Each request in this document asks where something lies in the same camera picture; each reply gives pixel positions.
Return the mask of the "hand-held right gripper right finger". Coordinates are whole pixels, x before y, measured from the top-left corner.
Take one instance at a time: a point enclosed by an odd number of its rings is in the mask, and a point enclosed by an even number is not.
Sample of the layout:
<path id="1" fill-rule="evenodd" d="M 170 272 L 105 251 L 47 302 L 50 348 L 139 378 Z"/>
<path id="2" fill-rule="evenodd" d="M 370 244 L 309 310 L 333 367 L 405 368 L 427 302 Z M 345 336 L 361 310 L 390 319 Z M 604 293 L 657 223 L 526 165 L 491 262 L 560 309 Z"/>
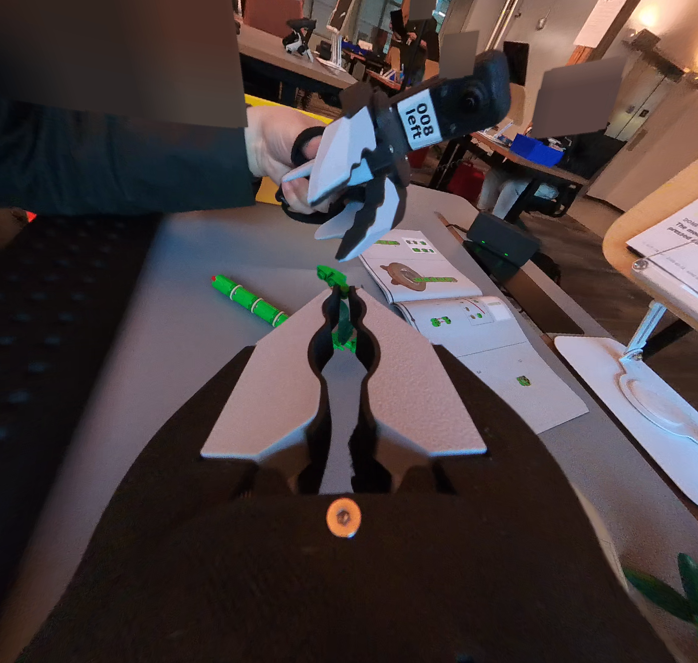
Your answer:
<path id="1" fill-rule="evenodd" d="M 349 441 L 354 493 L 389 493 L 411 468 L 485 454 L 429 340 L 361 288 L 350 288 L 349 308 L 366 371 Z"/>

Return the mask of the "yellow plastic bin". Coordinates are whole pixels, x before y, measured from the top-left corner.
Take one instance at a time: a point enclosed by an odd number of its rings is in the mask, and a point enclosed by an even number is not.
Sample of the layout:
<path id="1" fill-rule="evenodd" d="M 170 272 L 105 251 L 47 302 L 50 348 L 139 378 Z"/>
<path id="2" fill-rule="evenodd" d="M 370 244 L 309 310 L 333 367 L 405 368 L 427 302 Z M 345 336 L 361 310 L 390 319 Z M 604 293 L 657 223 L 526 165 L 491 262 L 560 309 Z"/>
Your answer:
<path id="1" fill-rule="evenodd" d="M 298 113 L 300 113 L 303 116 L 306 116 L 307 118 L 312 118 L 314 125 L 328 125 L 334 121 L 333 118 L 328 118 L 326 116 L 319 115 L 317 113 L 309 112 L 306 110 L 293 109 L 292 107 L 284 106 L 283 104 L 276 103 L 275 101 L 265 100 L 263 98 L 256 97 L 252 94 L 246 93 L 244 96 L 245 96 L 245 102 L 246 102 L 247 106 L 269 107 L 269 108 L 275 108 L 275 109 L 280 109 L 280 108 L 291 109 L 291 110 L 297 111 Z M 280 201 L 278 201 L 275 197 L 277 189 L 278 189 L 277 184 L 275 184 L 273 181 L 271 181 L 270 178 L 264 177 L 263 179 L 261 179 L 260 187 L 257 190 L 256 201 L 258 203 L 280 205 Z"/>

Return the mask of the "white document stand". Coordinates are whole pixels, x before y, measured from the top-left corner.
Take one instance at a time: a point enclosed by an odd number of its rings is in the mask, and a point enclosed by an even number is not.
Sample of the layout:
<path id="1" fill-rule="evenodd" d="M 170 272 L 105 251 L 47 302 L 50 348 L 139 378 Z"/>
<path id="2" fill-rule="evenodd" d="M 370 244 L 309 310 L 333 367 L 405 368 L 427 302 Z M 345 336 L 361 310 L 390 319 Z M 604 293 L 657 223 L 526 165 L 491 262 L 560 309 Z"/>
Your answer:
<path id="1" fill-rule="evenodd" d="M 327 22 L 327 30 L 331 34 L 330 58 L 323 62 L 330 69 L 340 70 L 342 66 L 342 41 L 350 21 L 350 13 L 356 0 L 337 0 Z"/>

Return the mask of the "grey background desk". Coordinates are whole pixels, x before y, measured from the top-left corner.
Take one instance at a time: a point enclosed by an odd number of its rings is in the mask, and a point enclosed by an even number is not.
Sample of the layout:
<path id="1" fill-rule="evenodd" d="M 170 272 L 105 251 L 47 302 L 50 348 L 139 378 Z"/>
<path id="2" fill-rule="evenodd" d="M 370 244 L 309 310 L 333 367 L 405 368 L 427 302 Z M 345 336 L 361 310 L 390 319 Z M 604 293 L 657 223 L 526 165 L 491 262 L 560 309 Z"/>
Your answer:
<path id="1" fill-rule="evenodd" d="M 276 71 L 284 70 L 282 79 L 289 78 L 293 86 L 311 89 L 318 87 L 343 90 L 357 83 L 357 80 L 341 67 L 335 69 L 318 60 L 298 56 L 285 51 L 282 39 L 268 32 L 241 24 L 237 36 L 240 57 L 257 60 Z"/>

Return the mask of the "green brick bamboo stalk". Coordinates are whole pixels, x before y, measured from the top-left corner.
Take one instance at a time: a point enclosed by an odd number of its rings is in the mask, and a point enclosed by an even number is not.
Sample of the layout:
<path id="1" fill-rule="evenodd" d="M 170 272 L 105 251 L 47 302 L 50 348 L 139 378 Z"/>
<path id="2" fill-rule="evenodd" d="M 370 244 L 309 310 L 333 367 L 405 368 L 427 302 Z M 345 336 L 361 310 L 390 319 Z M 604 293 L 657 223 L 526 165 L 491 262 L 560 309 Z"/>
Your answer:
<path id="1" fill-rule="evenodd" d="M 697 562 L 688 554 L 680 553 L 677 555 L 677 566 L 682 593 L 643 571 L 623 567 L 623 574 L 654 605 L 697 629 Z"/>

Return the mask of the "white paper notice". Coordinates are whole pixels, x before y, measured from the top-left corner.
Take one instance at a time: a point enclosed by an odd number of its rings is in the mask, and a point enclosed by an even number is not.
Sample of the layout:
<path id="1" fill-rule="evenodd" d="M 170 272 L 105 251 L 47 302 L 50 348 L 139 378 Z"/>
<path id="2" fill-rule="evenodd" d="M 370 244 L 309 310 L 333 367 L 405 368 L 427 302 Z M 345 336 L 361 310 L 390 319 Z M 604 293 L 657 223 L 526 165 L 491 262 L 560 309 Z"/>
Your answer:
<path id="1" fill-rule="evenodd" d="M 597 0 L 573 45 L 597 48 L 627 0 Z"/>

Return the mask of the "person's left hand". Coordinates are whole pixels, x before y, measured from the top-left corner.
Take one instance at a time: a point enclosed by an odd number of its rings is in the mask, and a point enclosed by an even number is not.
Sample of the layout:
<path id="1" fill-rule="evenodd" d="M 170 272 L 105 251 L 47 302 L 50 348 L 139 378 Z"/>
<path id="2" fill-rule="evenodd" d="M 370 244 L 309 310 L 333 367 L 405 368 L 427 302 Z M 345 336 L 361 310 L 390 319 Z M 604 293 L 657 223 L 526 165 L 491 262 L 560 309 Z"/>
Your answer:
<path id="1" fill-rule="evenodd" d="M 248 125 L 244 137 L 251 173 L 257 178 L 269 177 L 281 187 L 292 212 L 326 213 L 328 201 L 315 207 L 309 205 L 308 178 L 282 182 L 283 177 L 294 168 L 291 151 L 298 135 L 308 128 L 324 128 L 325 125 L 286 106 L 249 106 L 246 113 Z"/>

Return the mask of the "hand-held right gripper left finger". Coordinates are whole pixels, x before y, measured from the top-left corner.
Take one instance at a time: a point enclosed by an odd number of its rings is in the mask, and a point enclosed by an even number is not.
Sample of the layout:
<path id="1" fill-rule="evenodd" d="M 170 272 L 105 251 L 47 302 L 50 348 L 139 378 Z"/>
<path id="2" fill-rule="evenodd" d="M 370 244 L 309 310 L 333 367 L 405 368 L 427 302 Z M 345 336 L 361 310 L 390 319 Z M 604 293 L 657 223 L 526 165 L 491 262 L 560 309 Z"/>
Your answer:
<path id="1" fill-rule="evenodd" d="M 332 436 L 323 370 L 334 354 L 334 291 L 317 296 L 258 341 L 201 457 L 278 470 L 299 493 L 319 493 Z"/>

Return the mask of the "long background desk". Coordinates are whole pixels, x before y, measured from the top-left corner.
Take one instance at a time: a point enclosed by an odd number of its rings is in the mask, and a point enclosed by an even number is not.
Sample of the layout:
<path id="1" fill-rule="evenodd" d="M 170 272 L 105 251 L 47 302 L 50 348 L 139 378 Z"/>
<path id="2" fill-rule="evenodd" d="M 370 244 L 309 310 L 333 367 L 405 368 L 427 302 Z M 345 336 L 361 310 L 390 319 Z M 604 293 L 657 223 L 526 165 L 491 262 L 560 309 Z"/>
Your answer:
<path id="1" fill-rule="evenodd" d="M 482 132 L 473 132 L 470 134 L 470 142 L 478 147 L 481 145 L 493 152 L 492 157 L 485 157 L 485 159 L 483 159 L 484 162 L 488 162 L 492 166 L 500 166 L 502 162 L 508 161 L 532 171 L 535 174 L 560 179 L 563 182 L 568 182 L 573 185 L 584 187 L 592 183 L 591 179 L 581 177 L 567 170 L 557 167 L 547 167 L 536 162 L 531 162 L 513 153 L 509 147 L 502 145 Z"/>

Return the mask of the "wooden document stand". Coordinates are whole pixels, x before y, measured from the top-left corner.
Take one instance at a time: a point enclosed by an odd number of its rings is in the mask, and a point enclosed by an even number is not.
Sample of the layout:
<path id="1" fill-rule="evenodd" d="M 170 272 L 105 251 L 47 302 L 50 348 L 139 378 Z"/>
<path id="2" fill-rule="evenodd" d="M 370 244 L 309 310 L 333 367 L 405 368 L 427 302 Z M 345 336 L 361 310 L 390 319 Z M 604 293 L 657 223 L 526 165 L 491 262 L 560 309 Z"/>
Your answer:
<path id="1" fill-rule="evenodd" d="M 697 410 L 645 359 L 651 348 L 697 329 L 697 294 L 672 292 L 633 271 L 639 256 L 627 240 L 697 200 L 697 162 L 621 215 L 602 249 L 613 268 L 650 295 L 649 308 L 627 345 L 608 337 L 556 336 L 554 345 L 596 397 L 685 495 L 697 503 Z"/>

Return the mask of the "black device with green light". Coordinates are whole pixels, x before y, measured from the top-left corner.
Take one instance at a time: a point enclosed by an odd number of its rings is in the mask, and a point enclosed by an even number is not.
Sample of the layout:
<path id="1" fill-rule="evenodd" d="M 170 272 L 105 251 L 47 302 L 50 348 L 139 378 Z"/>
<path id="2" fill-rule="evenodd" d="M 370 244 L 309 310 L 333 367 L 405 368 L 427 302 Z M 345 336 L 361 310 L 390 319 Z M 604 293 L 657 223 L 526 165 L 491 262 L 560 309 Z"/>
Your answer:
<path id="1" fill-rule="evenodd" d="M 493 279 L 505 283 L 541 253 L 529 232 L 488 213 L 480 213 L 466 232 L 464 249 Z"/>

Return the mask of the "green bamboo stalk pointed leaves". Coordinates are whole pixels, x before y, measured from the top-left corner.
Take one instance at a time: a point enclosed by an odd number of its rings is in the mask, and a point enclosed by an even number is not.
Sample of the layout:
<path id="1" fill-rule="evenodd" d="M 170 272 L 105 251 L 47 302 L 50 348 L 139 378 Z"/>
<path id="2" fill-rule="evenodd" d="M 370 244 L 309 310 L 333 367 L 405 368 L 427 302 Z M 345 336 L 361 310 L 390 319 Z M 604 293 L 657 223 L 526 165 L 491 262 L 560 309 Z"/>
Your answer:
<path id="1" fill-rule="evenodd" d="M 211 282 L 211 284 L 213 288 L 224 295 L 227 299 L 239 304 L 258 319 L 264 320 L 272 327 L 279 327 L 282 323 L 289 319 L 289 315 L 287 315 L 284 311 L 279 310 L 264 298 L 250 292 L 240 283 L 237 283 L 224 275 L 217 275 L 217 280 L 214 283 Z M 357 340 L 356 334 L 354 333 L 354 326 L 350 320 L 348 291 L 343 292 L 341 290 L 338 324 L 333 330 L 332 340 L 334 349 L 337 351 L 348 351 L 355 353 Z"/>

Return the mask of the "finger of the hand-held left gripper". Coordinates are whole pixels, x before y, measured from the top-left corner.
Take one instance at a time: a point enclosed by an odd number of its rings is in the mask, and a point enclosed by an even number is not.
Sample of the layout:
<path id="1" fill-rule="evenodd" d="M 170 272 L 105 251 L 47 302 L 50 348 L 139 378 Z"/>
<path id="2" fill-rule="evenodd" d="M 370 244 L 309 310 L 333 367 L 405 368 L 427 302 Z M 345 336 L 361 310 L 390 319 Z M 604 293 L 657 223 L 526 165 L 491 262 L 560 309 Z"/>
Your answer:
<path id="1" fill-rule="evenodd" d="M 394 110 L 361 109 L 327 127 L 310 171 L 308 204 L 315 207 L 346 186 L 379 179 L 382 206 L 394 206 Z"/>
<path id="2" fill-rule="evenodd" d="M 389 177 L 374 178 L 362 186 L 363 202 L 349 202 L 338 218 L 340 245 L 335 259 L 352 260 L 384 237 L 404 215 L 406 189 Z"/>

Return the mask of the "printed instruction sheet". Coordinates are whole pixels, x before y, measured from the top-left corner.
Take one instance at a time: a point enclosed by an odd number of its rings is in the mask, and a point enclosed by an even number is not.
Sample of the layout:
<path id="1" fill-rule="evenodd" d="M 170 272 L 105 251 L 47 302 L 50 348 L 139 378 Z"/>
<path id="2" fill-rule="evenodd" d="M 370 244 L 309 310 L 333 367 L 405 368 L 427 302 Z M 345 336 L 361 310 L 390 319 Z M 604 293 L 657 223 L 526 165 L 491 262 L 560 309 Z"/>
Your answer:
<path id="1" fill-rule="evenodd" d="M 627 240 L 639 256 L 633 271 L 645 282 L 677 295 L 697 294 L 697 201 Z"/>

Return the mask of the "blue plastic bin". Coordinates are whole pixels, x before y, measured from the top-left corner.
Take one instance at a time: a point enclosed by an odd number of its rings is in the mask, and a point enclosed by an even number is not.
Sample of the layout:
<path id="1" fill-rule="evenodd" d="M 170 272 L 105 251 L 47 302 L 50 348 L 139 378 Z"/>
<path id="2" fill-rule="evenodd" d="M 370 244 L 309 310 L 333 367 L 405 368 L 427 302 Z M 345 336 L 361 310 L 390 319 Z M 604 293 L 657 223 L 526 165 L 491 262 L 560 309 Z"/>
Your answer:
<path id="1" fill-rule="evenodd" d="M 549 146 L 543 141 L 528 135 L 517 134 L 510 145 L 510 151 L 528 162 L 552 168 L 563 159 L 564 150 Z"/>

